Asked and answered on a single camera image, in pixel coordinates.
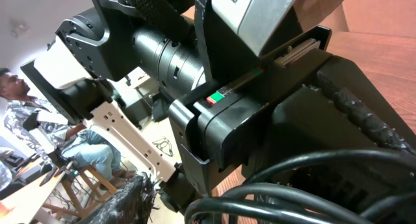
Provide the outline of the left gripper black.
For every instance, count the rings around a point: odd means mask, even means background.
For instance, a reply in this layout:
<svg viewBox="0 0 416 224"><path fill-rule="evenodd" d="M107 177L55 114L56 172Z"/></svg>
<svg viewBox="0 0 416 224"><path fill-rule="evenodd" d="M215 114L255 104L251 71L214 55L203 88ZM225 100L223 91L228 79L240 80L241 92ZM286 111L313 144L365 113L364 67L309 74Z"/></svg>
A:
<svg viewBox="0 0 416 224"><path fill-rule="evenodd" d="M210 192L236 167L246 174L325 149L415 153L415 135L351 60L330 54L321 21L344 0L296 0L256 56L195 0L197 50L207 80L170 107L185 175Z"/></svg>

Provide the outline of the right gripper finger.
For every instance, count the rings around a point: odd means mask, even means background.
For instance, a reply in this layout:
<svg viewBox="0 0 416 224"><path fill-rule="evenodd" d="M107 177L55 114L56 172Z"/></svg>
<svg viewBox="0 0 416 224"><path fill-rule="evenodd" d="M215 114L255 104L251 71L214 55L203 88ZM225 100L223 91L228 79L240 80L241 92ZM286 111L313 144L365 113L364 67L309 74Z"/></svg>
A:
<svg viewBox="0 0 416 224"><path fill-rule="evenodd" d="M147 224L156 195L154 187L150 176L138 174L77 224Z"/></svg>

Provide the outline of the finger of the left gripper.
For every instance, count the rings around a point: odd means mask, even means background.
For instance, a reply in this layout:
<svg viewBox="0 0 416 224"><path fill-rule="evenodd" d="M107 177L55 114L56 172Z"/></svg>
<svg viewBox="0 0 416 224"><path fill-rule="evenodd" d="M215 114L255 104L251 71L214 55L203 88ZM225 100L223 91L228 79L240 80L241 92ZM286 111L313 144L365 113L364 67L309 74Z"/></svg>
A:
<svg viewBox="0 0 416 224"><path fill-rule="evenodd" d="M185 13L195 0L119 0L135 8L139 17L173 42L193 42L194 25Z"/></svg>

